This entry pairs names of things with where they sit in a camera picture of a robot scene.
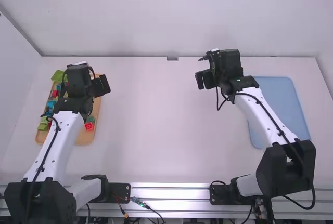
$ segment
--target wooden tray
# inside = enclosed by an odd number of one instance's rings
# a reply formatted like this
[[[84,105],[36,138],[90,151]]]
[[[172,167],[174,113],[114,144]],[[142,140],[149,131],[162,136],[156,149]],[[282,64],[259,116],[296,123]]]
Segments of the wooden tray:
[[[57,88],[57,84],[56,82],[53,82],[52,84],[52,88],[51,90],[55,90]],[[88,145],[90,143],[93,142],[94,140],[94,136],[95,136],[95,131],[96,131],[96,127],[97,127],[97,119],[98,119],[98,112],[99,112],[99,106],[100,106],[100,100],[101,97],[99,98],[95,98],[94,99],[94,104],[93,104],[93,112],[91,113],[91,116],[93,116],[95,118],[95,126],[94,126],[94,130],[92,131],[86,131],[85,127],[83,126],[78,138],[75,141],[76,145]],[[43,144],[46,136],[48,134],[48,131],[41,131],[41,130],[37,130],[36,133],[36,142],[38,144]]]

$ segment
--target toy block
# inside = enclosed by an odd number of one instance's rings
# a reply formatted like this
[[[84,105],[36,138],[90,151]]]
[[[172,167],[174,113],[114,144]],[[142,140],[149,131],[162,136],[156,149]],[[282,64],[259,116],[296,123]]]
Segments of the toy block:
[[[86,122],[86,124],[87,123],[93,123],[94,124],[96,122],[96,119],[94,118],[94,116],[89,116],[85,122]]]
[[[40,121],[41,124],[47,124],[48,121],[46,120],[46,116],[42,117],[41,118],[41,121]]]
[[[62,82],[62,76],[63,76],[63,71],[57,70],[53,76],[51,77],[51,80],[56,83],[61,83]],[[67,82],[67,75],[64,76],[63,80]]]
[[[40,123],[37,129],[40,130],[40,131],[47,131],[48,130],[48,124]]]
[[[55,104],[56,104],[56,101],[48,101],[46,103],[46,107],[49,107],[50,109],[53,109]]]
[[[84,125],[86,131],[93,131],[94,130],[94,124],[93,123],[87,123]]]
[[[56,98],[58,95],[59,95],[59,91],[58,91],[58,90],[54,90],[54,91],[52,92],[52,97],[53,97],[53,98]]]

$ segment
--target blue mat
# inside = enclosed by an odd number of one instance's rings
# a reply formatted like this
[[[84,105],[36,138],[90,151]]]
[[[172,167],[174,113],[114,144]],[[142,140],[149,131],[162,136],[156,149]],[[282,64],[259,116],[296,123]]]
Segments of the blue mat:
[[[299,139],[311,139],[293,82],[288,77],[254,77],[264,98],[281,121]],[[248,122],[252,145],[263,149],[263,142]]]

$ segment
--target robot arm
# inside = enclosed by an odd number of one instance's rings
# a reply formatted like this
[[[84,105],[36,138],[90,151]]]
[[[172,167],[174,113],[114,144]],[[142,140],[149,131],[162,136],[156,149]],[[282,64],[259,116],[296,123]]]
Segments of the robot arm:
[[[299,140],[268,105],[255,79],[243,76],[239,51],[215,49],[201,60],[209,60],[210,69],[196,73],[199,89],[220,87],[221,93],[244,113],[266,146],[254,174],[232,179],[231,184],[220,186],[215,196],[241,203],[251,196],[272,198],[312,189],[314,145],[309,140]]]
[[[93,110],[94,98],[110,92],[105,75],[96,77],[87,62],[67,66],[65,74],[68,85],[62,81],[55,114],[50,117],[52,125],[36,160],[23,180],[10,183],[4,194],[17,223],[73,223],[76,211],[83,205],[90,200],[103,201],[108,196],[104,175],[84,176],[77,185],[64,188],[67,162]]]

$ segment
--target black cable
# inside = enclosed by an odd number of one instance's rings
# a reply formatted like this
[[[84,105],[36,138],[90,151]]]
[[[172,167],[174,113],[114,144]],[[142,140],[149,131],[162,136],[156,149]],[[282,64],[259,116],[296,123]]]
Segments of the black cable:
[[[29,219],[30,204],[31,204],[31,198],[32,198],[32,193],[33,193],[33,187],[34,187],[34,184],[35,184],[35,182],[36,182],[36,180],[37,180],[38,175],[39,175],[40,172],[44,169],[43,166],[44,166],[44,164],[45,164],[46,158],[47,158],[47,156],[48,156],[48,154],[49,154],[49,152],[50,152],[50,149],[51,149],[51,147],[52,147],[54,141],[56,140],[56,137],[57,137],[58,132],[60,131],[58,121],[57,121],[54,117],[52,117],[52,116],[48,116],[48,115],[46,115],[46,114],[41,115],[41,117],[44,117],[44,116],[46,116],[46,120],[47,120],[48,122],[51,122],[50,119],[52,119],[52,120],[56,123],[56,129],[55,129],[55,133],[54,133],[54,135],[53,135],[53,138],[52,138],[52,140],[51,140],[49,146],[47,147],[47,150],[46,150],[45,155],[44,155],[44,157],[43,157],[43,159],[42,159],[42,162],[41,162],[40,166],[38,167],[37,172],[36,172],[34,178],[32,179],[32,182],[31,182],[31,185],[30,185],[30,190],[29,190],[29,194],[28,194],[28,202],[27,202],[27,214],[26,214],[26,216],[25,216],[25,218],[26,218],[26,222],[27,222],[27,223],[28,223],[28,219]]]
[[[250,211],[249,211],[249,214],[248,214],[248,217],[246,217],[245,221],[243,221],[241,224],[244,224],[245,222],[248,221],[248,219],[250,218],[250,215],[252,213],[252,208],[253,208],[253,205],[251,205],[251,208],[250,208]]]
[[[157,212],[157,211],[155,211],[155,210],[153,210],[153,209],[151,209],[151,211],[153,211],[154,213],[156,213],[159,217],[161,217],[161,219],[162,219],[162,221],[163,221],[163,223],[162,224],[164,224],[165,223],[165,221],[164,221],[164,219],[163,219],[163,217]]]
[[[89,219],[90,219],[90,206],[89,206],[89,204],[88,203],[86,203],[86,206],[87,206],[87,208],[88,208],[88,221],[87,221],[87,223],[89,224]]]
[[[137,217],[135,220],[130,219],[130,223],[133,223],[133,224],[139,223],[140,220],[141,220],[141,217]]]
[[[248,94],[248,93],[235,93],[234,95],[231,95],[229,97],[227,97],[222,103],[221,105],[217,108],[217,110],[220,110],[220,108],[222,107],[222,105],[226,102],[226,101],[230,101],[230,98],[235,97],[236,95],[245,95],[248,97],[253,98],[254,100],[256,100],[256,103],[259,104],[263,110],[266,112],[267,116],[271,119],[271,121],[273,122],[273,124],[275,125],[276,129],[279,131],[279,133],[281,134],[281,136],[283,137],[283,139],[286,141],[286,143],[290,146],[290,149],[292,150],[292,152],[294,153],[294,155],[296,156],[298,162],[300,163],[303,171],[304,171],[304,164],[302,161],[302,158],[299,156],[299,154],[297,153],[296,149],[291,145],[290,141],[288,140],[288,138],[286,137],[285,133],[282,131],[282,129],[280,128],[280,126],[278,126],[278,124],[276,123],[276,121],[274,120],[274,118],[272,117],[272,115],[269,113],[269,111],[266,109],[266,107],[263,105],[263,103],[254,95]],[[308,179],[309,183],[310,183],[310,187],[311,187],[311,192],[312,192],[312,203],[309,207],[304,207],[301,204],[299,204],[298,202],[296,202],[295,200],[291,199],[290,197],[283,195],[282,197],[288,199],[289,201],[293,202],[294,204],[296,204],[297,206],[299,206],[300,208],[304,209],[304,210],[311,210],[313,209],[315,203],[316,203],[316,193],[314,190],[314,186],[313,183]]]
[[[157,214],[159,217],[161,217],[161,219],[162,219],[162,221],[163,221],[162,224],[165,223],[163,217],[162,217],[162,216],[161,216],[156,210],[152,209],[152,208],[151,208],[150,206],[148,206],[148,205],[145,206],[145,209],[150,210],[150,211],[153,211],[155,214]]]
[[[152,219],[147,218],[148,220],[150,220],[153,224],[157,224],[156,222],[154,222]]]

